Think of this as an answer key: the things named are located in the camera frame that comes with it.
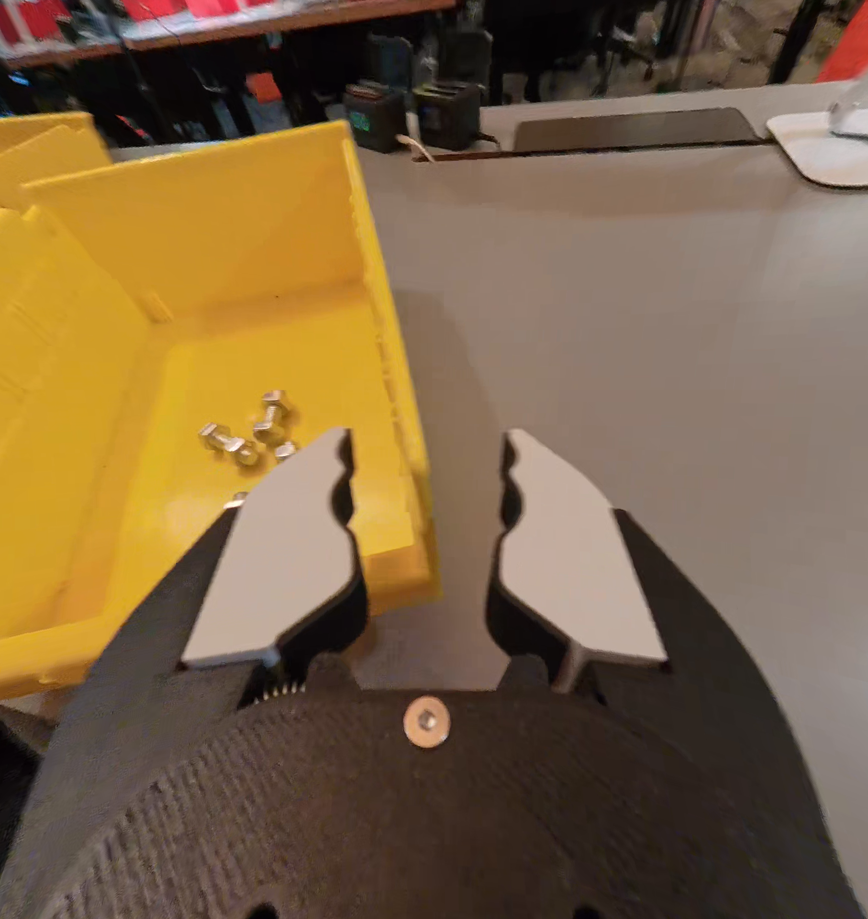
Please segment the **wooden document stand white base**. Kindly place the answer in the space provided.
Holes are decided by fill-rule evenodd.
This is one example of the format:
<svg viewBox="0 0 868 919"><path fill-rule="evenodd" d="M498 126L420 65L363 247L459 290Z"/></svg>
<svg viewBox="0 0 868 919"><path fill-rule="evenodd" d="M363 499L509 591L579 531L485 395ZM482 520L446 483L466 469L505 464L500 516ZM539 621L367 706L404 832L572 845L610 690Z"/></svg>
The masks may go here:
<svg viewBox="0 0 868 919"><path fill-rule="evenodd" d="M768 134L798 173L830 190L868 190L868 78L825 110L774 116Z"/></svg>

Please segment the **grey desk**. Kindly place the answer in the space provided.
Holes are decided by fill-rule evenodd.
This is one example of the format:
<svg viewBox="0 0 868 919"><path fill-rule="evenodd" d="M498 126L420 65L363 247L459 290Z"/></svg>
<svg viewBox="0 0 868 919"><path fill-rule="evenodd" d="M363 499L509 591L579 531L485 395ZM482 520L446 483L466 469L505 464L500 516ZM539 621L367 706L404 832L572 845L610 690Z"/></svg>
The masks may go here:
<svg viewBox="0 0 868 919"><path fill-rule="evenodd" d="M502 433L628 511L783 706L868 915L868 193L770 145L421 165L359 151L431 466L440 601L365 688L486 688Z"/></svg>

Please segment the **wooden shelf board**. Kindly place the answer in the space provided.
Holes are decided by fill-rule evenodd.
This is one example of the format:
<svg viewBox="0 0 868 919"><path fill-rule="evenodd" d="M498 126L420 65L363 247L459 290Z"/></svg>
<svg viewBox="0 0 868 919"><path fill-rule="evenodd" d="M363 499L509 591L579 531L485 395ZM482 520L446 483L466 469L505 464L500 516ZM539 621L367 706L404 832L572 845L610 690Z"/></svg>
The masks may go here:
<svg viewBox="0 0 868 919"><path fill-rule="evenodd" d="M6 2L21 39L10 44L0 32L0 61L10 69L65 64L240 38L347 25L371 19L453 10L454 1L273 2L221 17L197 18L184 10L168 17L106 27L100 38L76 44L34 38L17 9Z"/></svg>

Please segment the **black charger with green display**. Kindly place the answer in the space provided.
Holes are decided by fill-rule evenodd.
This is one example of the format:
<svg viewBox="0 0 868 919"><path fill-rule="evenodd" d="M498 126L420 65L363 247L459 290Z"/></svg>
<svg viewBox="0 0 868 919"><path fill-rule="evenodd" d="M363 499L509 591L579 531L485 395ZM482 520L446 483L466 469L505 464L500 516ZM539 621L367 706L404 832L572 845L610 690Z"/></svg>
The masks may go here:
<svg viewBox="0 0 868 919"><path fill-rule="evenodd" d="M404 147L400 139L409 135L404 91L360 81L345 87L342 105L359 148L388 155Z"/></svg>

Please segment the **black battery charger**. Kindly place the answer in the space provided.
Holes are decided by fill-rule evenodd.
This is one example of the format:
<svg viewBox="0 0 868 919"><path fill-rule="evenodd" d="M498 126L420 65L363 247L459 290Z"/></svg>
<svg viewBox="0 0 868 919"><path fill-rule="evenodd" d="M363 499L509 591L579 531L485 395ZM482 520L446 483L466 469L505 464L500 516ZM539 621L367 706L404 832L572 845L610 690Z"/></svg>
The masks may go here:
<svg viewBox="0 0 868 919"><path fill-rule="evenodd" d="M437 80L413 89L421 144L463 152L481 139L482 86L461 80Z"/></svg>

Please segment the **yellow plastic storage bin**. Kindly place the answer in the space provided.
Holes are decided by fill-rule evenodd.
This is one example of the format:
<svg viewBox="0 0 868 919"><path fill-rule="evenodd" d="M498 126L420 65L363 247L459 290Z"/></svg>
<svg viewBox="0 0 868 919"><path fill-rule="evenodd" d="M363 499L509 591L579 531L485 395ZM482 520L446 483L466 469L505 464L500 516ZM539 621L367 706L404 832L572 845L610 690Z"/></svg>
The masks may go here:
<svg viewBox="0 0 868 919"><path fill-rule="evenodd" d="M127 617L275 464L351 431L371 614L440 594L429 463L348 127L329 122L26 186L0 210L0 703L79 683Z"/></svg>
<svg viewBox="0 0 868 919"><path fill-rule="evenodd" d="M31 206L30 183L112 163L88 113L0 118L0 210L24 213Z"/></svg>

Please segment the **red orange post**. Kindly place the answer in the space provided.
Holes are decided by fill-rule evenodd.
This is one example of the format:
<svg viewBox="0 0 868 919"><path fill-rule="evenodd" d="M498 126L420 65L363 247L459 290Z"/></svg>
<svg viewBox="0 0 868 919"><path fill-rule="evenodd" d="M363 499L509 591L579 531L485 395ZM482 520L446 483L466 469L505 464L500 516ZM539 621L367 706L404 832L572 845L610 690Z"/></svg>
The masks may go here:
<svg viewBox="0 0 868 919"><path fill-rule="evenodd" d="M814 82L823 84L850 81L864 75L867 68L868 1L864 1L823 63Z"/></svg>

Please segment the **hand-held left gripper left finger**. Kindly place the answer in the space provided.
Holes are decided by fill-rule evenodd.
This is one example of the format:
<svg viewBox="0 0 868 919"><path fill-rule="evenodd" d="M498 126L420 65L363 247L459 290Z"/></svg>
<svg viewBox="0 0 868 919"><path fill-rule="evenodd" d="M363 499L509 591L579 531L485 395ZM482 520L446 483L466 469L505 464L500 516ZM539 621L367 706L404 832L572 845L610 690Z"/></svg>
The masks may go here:
<svg viewBox="0 0 868 919"><path fill-rule="evenodd" d="M271 471L235 510L182 664L261 663L304 680L363 633L369 596L356 537L351 432L331 428Z"/></svg>

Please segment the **dark flat desk panel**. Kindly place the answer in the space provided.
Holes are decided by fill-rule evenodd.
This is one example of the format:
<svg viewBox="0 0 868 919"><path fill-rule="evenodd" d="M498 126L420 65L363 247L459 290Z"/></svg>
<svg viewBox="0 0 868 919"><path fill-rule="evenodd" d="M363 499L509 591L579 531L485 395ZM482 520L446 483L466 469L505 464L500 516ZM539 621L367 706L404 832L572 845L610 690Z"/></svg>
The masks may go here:
<svg viewBox="0 0 868 919"><path fill-rule="evenodd" d="M716 108L525 121L514 132L512 152L594 154L761 142L738 109Z"/></svg>

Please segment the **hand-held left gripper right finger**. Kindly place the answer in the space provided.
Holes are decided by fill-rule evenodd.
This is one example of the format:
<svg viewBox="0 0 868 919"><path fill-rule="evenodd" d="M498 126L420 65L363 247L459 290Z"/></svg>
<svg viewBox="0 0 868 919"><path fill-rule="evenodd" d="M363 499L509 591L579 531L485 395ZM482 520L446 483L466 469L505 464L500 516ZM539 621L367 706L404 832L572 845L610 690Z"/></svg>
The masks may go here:
<svg viewBox="0 0 868 919"><path fill-rule="evenodd" d="M533 657L549 686L571 693L595 662L669 662L611 501L522 429L504 434L501 531L486 627L510 658Z"/></svg>

